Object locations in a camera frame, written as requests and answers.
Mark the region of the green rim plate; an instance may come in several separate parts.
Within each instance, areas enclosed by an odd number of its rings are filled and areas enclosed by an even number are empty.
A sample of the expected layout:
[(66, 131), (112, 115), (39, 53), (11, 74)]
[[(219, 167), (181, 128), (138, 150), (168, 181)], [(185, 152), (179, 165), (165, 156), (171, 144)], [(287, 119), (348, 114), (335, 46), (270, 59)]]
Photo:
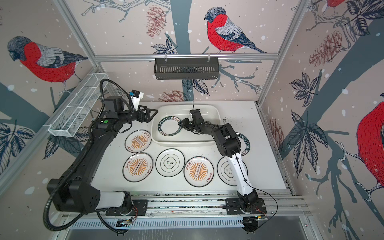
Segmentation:
[(167, 116), (160, 120), (158, 124), (158, 132), (166, 137), (177, 135), (182, 127), (179, 125), (181, 119), (175, 116)]
[(236, 132), (236, 135), (238, 136), (238, 138), (241, 142), (241, 155), (245, 156), (251, 150), (251, 143), (245, 135), (238, 133), (238, 132)]

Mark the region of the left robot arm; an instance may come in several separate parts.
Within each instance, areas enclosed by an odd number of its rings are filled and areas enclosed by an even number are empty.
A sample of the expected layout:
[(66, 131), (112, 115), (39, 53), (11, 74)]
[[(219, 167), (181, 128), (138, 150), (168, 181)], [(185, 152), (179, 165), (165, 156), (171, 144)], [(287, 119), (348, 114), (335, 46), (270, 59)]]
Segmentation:
[(139, 105), (137, 109), (120, 96), (103, 101), (100, 115), (89, 127), (89, 140), (74, 163), (59, 179), (47, 185), (50, 194), (44, 213), (54, 205), (60, 212), (89, 214), (111, 208), (130, 212), (134, 207), (127, 191), (104, 192), (91, 185), (107, 147), (125, 124), (149, 123), (158, 110)]

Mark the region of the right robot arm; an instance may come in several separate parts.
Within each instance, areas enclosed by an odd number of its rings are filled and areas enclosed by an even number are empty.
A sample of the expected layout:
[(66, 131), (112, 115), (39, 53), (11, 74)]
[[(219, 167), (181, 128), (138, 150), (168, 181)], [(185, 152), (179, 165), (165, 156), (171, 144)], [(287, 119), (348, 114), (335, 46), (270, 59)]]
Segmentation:
[(261, 212), (263, 205), (252, 186), (241, 155), (241, 142), (231, 124), (215, 125), (205, 121), (199, 109), (191, 110), (192, 119), (185, 118), (179, 126), (186, 131), (212, 136), (219, 153), (229, 163), (236, 181), (240, 209), (245, 213)]

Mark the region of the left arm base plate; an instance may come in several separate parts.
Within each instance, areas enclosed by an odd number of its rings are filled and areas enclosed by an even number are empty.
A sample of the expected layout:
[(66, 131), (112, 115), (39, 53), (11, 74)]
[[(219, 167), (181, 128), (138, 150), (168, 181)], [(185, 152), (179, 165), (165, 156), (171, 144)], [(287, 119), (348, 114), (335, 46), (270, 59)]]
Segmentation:
[(130, 206), (109, 208), (106, 211), (108, 217), (138, 217), (145, 216), (148, 207), (148, 200), (132, 200)]

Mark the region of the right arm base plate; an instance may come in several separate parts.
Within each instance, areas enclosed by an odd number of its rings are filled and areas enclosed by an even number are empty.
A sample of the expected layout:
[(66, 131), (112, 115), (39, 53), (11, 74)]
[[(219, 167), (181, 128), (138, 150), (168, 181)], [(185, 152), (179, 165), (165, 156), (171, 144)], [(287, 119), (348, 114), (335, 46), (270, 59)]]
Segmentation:
[(222, 208), (228, 215), (266, 215), (267, 209), (264, 199), (259, 198), (253, 203), (241, 203), (240, 199), (225, 199)]

